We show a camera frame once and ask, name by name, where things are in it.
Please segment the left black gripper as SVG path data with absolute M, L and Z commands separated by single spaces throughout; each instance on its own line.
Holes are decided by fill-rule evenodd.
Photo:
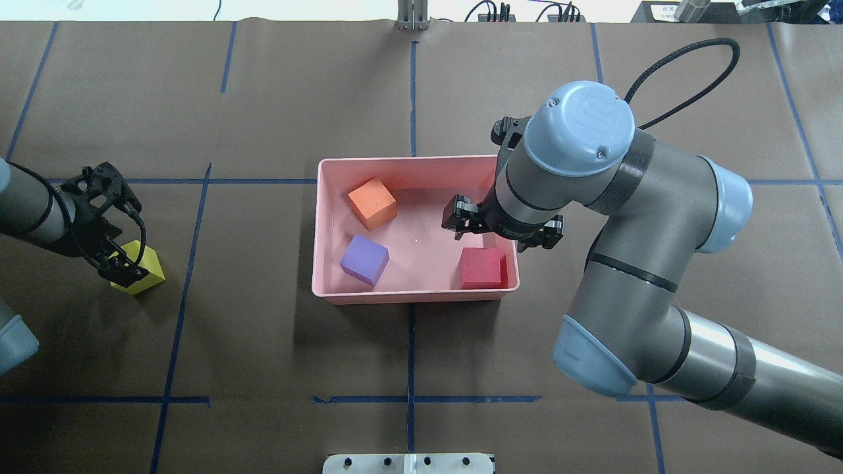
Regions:
M 116 209 L 142 229 L 142 205 L 114 165 L 106 161 L 86 166 L 58 190 L 69 215 L 66 232 L 55 243 L 63 255 L 106 261 L 97 273 L 120 287 L 130 287 L 150 275 L 150 270 L 142 266 L 144 249 L 139 249 L 135 260 L 126 251 L 118 251 L 115 238 L 122 229 L 105 218 L 108 210 Z

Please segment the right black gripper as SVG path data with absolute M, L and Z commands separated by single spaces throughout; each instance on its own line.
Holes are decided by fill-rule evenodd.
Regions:
M 495 170 L 497 179 L 506 176 L 504 167 L 523 138 L 530 118 L 530 116 L 503 117 L 494 123 L 490 139 L 500 146 Z M 515 219 L 503 209 L 496 185 L 497 181 L 494 180 L 493 186 L 478 204 L 473 204 L 465 195 L 454 195 L 443 210 L 441 227 L 453 231 L 454 239 L 457 241 L 461 240 L 465 234 L 494 233 L 504 239 L 515 241 L 518 253 L 533 247 L 551 250 L 562 240 L 563 216 L 557 214 L 543 224 L 527 224 Z

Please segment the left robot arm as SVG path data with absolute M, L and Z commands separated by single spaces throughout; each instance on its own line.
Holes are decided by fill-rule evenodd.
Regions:
M 105 218 L 115 208 L 138 225 L 140 239 L 120 246 L 121 229 Z M 55 254 L 81 257 L 127 294 L 165 281 L 157 253 L 147 247 L 142 205 L 113 165 L 86 166 L 60 186 L 19 164 L 2 162 L 1 231 Z

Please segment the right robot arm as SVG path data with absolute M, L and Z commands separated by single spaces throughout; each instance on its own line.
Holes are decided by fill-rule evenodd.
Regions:
M 841 376 L 672 303 L 696 253 L 729 246 L 753 207 L 749 183 L 635 126 L 610 87 L 577 81 L 536 114 L 506 118 L 497 176 L 478 204 L 455 195 L 441 225 L 551 249 L 561 210 L 607 217 L 563 315 L 552 360 L 608 397 L 638 381 L 841 457 Z

